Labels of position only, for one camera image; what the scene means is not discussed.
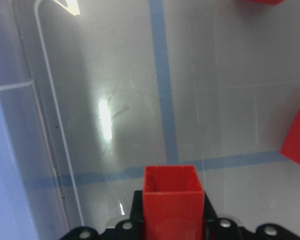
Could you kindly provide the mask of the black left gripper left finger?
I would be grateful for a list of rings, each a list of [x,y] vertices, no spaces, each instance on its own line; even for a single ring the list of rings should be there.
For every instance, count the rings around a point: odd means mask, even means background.
[[[144,222],[144,211],[143,211],[143,191],[136,190],[133,193],[132,205],[129,215],[129,220],[136,223],[139,239],[145,239],[145,222]]]

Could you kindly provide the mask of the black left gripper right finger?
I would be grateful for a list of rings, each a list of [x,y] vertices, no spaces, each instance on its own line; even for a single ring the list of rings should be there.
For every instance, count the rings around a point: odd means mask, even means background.
[[[207,195],[204,194],[203,237],[205,240],[216,240],[216,221],[218,215]]]

